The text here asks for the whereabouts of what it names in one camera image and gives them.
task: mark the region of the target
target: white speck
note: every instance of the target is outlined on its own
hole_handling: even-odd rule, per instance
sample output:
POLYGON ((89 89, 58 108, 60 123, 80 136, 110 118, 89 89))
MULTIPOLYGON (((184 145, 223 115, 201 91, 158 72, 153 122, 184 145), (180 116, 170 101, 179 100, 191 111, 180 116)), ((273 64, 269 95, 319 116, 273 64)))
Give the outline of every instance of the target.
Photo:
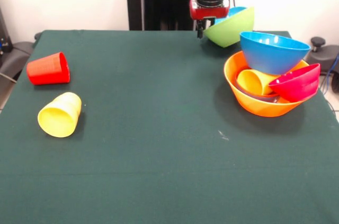
POLYGON ((218 132, 221 135, 222 139, 225 139, 225 140, 229 141, 229 139, 220 130, 218 130, 218 132))

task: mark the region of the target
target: table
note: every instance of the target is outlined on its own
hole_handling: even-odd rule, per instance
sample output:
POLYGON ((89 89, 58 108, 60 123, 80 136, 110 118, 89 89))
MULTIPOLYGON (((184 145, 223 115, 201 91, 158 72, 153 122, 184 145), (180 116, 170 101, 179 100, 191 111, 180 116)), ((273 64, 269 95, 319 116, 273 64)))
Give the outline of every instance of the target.
POLYGON ((238 50, 195 32, 45 31, 30 60, 63 51, 72 81, 23 73, 0 115, 0 223, 339 223, 325 99, 246 112, 222 72, 238 50), (83 109, 57 139, 37 114, 66 91, 83 109))

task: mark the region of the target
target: blue cable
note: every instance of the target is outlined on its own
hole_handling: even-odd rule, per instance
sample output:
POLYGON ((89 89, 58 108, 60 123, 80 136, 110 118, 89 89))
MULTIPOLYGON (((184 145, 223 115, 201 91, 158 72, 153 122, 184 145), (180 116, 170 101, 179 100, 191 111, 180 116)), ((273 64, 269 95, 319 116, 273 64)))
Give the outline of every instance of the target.
POLYGON ((333 70, 333 69, 335 68, 335 66, 337 65, 338 61, 339 61, 339 53, 338 53, 337 57, 335 58, 335 60, 334 60, 334 62, 333 62, 333 64, 332 64, 332 67, 329 69, 329 71, 328 71, 327 74, 326 74, 327 85, 326 85, 326 91, 324 92, 324 95, 327 93, 328 88, 329 88, 329 76, 330 76, 332 70, 333 70))

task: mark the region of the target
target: blue bowl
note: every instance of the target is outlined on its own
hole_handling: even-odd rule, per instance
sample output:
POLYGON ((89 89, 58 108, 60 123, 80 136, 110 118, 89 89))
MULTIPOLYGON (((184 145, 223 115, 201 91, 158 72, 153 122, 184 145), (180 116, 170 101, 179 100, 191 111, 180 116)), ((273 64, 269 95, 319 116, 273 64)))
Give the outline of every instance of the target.
POLYGON ((240 43, 252 69, 274 75, 291 70, 311 49, 303 42, 262 32, 242 32, 240 43))
POLYGON ((218 24, 218 23, 222 22, 223 20, 229 18, 230 16, 233 16, 233 15, 239 13, 240 11, 243 11, 244 9, 246 9, 246 7, 233 7, 233 8, 230 8, 229 11, 228 11, 227 17, 223 17, 221 19, 216 19, 215 24, 218 24))

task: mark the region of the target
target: green bowl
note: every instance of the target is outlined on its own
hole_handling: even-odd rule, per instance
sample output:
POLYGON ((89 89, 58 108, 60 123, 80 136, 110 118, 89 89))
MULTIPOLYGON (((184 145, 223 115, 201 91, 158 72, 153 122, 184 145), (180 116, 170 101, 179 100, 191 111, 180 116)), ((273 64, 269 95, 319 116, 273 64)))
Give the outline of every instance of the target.
POLYGON ((204 30, 204 34, 215 44, 225 48, 240 41, 240 33, 253 31, 254 8, 246 8, 222 22, 204 30))

